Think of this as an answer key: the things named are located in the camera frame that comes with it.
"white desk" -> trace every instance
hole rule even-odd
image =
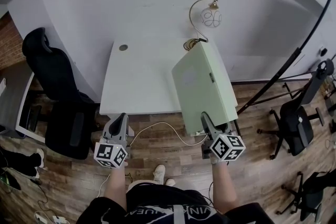
[[[33,139],[45,142],[41,137],[19,125],[22,109],[26,100],[34,73],[26,61],[16,63],[0,72],[0,81],[6,79],[6,88],[0,95],[0,125],[6,128],[2,134],[19,138],[15,132],[27,135]]]
[[[115,40],[107,67],[100,114],[180,111],[172,69],[187,53],[188,38],[122,38]],[[120,51],[121,45],[128,49]]]

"glass lamp shade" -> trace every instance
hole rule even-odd
[[[202,23],[211,28],[215,28],[221,24],[222,15],[218,8],[213,9],[211,7],[205,8],[201,12]]]

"black t-shirt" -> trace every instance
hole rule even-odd
[[[126,198],[128,212],[108,198],[94,199],[77,223],[274,224],[258,203],[244,205],[222,215],[195,190],[141,184],[134,186]]]

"lamp arm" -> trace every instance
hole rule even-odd
[[[191,10],[192,10],[193,6],[195,6],[195,4],[198,3],[198,2],[200,2],[200,1],[202,1],[202,0],[197,0],[197,1],[190,7],[190,10],[189,10],[189,20],[190,20],[190,23],[192,24],[192,26],[195,28],[195,30],[196,30],[197,32],[199,32],[199,33],[206,39],[206,42],[208,42],[209,39],[208,39],[206,36],[204,36],[204,35],[201,33],[201,31],[199,31],[199,30],[196,28],[196,26],[193,24],[193,22],[191,21]]]

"brick wall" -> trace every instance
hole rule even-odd
[[[7,12],[0,19],[0,70],[25,60],[22,38]]]

